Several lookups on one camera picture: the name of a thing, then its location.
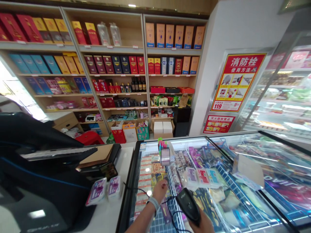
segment red sign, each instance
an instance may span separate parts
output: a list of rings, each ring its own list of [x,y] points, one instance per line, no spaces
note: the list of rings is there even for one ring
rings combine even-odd
[[[230,54],[211,111],[238,112],[266,53]]]
[[[203,133],[227,133],[234,116],[208,116]]]

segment white wall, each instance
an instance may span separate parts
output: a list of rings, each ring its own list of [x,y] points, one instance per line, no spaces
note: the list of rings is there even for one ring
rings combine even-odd
[[[190,136],[202,133],[204,117],[227,49],[276,47],[294,13],[277,15],[283,0],[219,1],[203,47],[193,101]]]

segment hand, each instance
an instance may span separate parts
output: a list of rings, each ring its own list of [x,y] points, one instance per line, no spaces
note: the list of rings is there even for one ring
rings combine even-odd
[[[165,194],[167,192],[168,186],[167,186],[167,180],[163,179],[160,182],[158,182],[154,189],[153,189],[153,198],[156,199],[159,203],[159,205],[161,205],[162,200],[165,197]]]
[[[197,227],[188,219],[189,225],[192,228],[193,232],[194,233],[215,233],[213,223],[210,220],[210,218],[201,210],[200,207],[198,208],[199,208],[200,215],[201,215],[200,226]]]

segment freezer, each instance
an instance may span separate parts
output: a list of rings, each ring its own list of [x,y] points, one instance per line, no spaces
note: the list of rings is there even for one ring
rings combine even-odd
[[[170,147],[169,166],[160,164],[157,141],[137,142],[117,232],[125,232],[139,216],[153,187],[162,179],[169,183],[166,199],[184,187],[190,189],[215,232],[297,232],[311,222],[310,152],[261,131],[166,142]],[[253,191],[231,174],[237,154],[261,165],[265,179],[262,190]],[[208,186],[200,179],[191,179],[189,172],[198,169],[208,174]],[[192,231],[173,198],[161,205],[149,232],[176,229]]]

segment barcode scanner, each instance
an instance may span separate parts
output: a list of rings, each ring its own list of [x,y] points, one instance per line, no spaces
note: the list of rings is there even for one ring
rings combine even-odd
[[[201,214],[193,194],[187,188],[184,188],[176,197],[176,201],[186,217],[197,227],[200,226]]]

